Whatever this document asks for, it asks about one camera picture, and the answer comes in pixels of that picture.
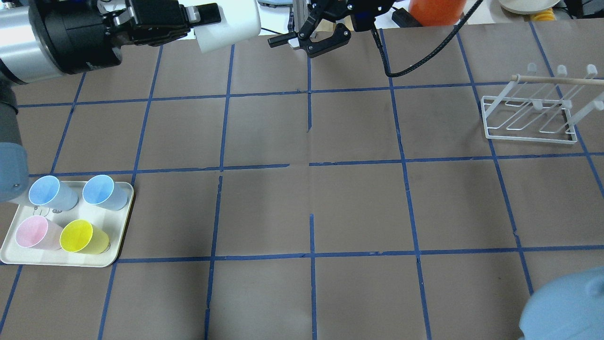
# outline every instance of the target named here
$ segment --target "black cable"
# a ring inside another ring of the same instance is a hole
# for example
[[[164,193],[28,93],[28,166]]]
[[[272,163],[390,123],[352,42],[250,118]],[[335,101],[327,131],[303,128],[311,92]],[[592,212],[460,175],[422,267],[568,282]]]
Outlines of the black cable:
[[[463,18],[460,20],[459,24],[453,28],[451,33],[449,33],[449,35],[445,38],[445,40],[443,40],[443,42],[441,42],[440,45],[434,49],[434,51],[430,52],[430,54],[425,56],[422,60],[416,62],[415,64],[413,64],[412,66],[408,67],[407,69],[405,69],[401,72],[392,73],[390,71],[390,64],[388,63],[388,59],[386,58],[386,53],[384,52],[384,46],[382,45],[382,39],[379,36],[378,29],[374,25],[373,28],[371,29],[371,33],[373,35],[373,39],[376,42],[376,46],[377,46],[377,49],[379,50],[379,54],[382,57],[382,63],[384,64],[384,72],[386,73],[386,75],[390,78],[401,77],[401,76],[406,75],[407,73],[414,71],[415,69],[422,66],[423,64],[427,63],[427,61],[429,61],[436,54],[441,52],[443,50],[443,48],[445,48],[445,46],[447,46],[447,44],[449,44],[450,41],[453,40],[455,35],[459,32],[459,30],[461,30],[461,28],[464,26],[464,24],[467,22],[467,20],[472,16],[472,14],[474,14],[476,9],[478,8],[478,6],[480,6],[480,4],[482,4],[482,2],[483,2],[483,0],[476,0],[476,3],[472,6],[472,8],[470,8],[469,11],[467,11],[466,15],[463,16]]]
[[[275,33],[275,34],[283,35],[283,33],[279,33],[279,32],[277,32],[277,31],[269,30],[268,28],[264,28],[264,27],[262,27],[262,28],[261,28],[261,30],[265,30],[265,31],[267,31],[267,32],[271,32],[271,33]]]

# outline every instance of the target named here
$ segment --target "white tray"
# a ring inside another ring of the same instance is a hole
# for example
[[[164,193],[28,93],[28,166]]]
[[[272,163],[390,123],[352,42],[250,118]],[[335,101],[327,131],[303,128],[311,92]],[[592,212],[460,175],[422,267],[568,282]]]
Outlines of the white tray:
[[[79,201],[70,211],[53,212],[52,209],[20,205],[14,215],[13,222],[8,229],[2,249],[0,260],[7,264],[41,264],[47,266],[74,266],[74,267],[106,267],[112,264],[120,252],[121,242],[126,230],[128,216],[132,209],[134,188],[130,183],[116,182],[128,195],[128,202],[120,211],[110,211],[88,204],[82,198],[82,189],[85,181],[63,181],[78,193]],[[94,226],[101,228],[109,235],[109,249],[98,255],[69,253],[63,249],[40,250],[20,247],[14,240],[14,233],[21,222],[32,215],[41,215],[65,227],[69,222],[84,219]]]

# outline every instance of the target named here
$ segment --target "white plate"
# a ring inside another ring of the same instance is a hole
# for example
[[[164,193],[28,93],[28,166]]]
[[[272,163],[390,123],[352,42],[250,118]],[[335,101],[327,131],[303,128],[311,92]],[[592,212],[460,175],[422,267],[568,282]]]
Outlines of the white plate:
[[[556,5],[560,0],[499,0],[501,6],[516,14],[535,14]]]
[[[116,182],[120,188],[126,191],[128,202],[120,211],[110,211],[88,204],[82,198],[82,189],[85,181],[64,181],[70,188],[78,193],[79,201],[70,211],[54,213],[52,209],[20,205],[14,215],[13,222],[8,229],[2,249],[0,249],[0,260],[7,264],[43,264],[47,266],[74,266],[74,267],[106,267],[112,264],[120,252],[121,242],[126,230],[128,216],[132,209],[134,199],[134,188],[130,183]],[[40,250],[20,247],[14,240],[14,233],[21,222],[32,215],[42,215],[47,219],[65,227],[69,222],[84,219],[94,226],[101,228],[109,235],[111,246],[98,255],[80,253],[69,253],[63,249]]]

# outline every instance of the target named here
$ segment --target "white cup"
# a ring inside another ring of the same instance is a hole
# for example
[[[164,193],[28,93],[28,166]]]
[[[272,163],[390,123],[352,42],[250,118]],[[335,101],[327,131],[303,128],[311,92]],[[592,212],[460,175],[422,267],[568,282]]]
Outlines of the white cup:
[[[91,178],[84,185],[82,195],[87,203],[113,211],[120,210],[128,202],[126,191],[107,175]]]
[[[30,188],[30,202],[36,206],[67,211],[73,209],[78,196],[67,184],[55,176],[39,178]]]

